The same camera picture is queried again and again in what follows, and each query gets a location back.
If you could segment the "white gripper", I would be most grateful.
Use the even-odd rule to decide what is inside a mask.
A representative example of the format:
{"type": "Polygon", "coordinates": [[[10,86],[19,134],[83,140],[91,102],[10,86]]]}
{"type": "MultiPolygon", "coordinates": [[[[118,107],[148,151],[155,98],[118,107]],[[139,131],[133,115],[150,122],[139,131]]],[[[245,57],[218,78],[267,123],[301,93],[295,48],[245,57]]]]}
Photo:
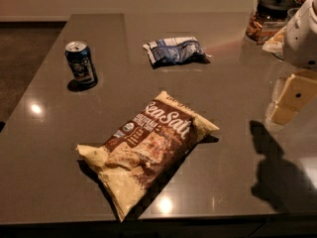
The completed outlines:
{"type": "MultiPolygon", "coordinates": [[[[317,0],[306,0],[287,23],[284,60],[296,67],[317,68],[317,0]]],[[[276,103],[299,111],[317,95],[317,72],[300,70],[286,81],[276,103]]]]}

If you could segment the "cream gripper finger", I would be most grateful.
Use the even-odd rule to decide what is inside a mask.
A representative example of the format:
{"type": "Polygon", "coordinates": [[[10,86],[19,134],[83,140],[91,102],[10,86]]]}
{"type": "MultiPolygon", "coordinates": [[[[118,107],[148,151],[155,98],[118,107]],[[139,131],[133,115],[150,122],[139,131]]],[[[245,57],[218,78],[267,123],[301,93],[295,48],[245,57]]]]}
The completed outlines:
{"type": "Polygon", "coordinates": [[[279,125],[288,124],[296,115],[297,111],[287,107],[280,107],[275,103],[271,103],[267,109],[267,119],[279,125]]]}

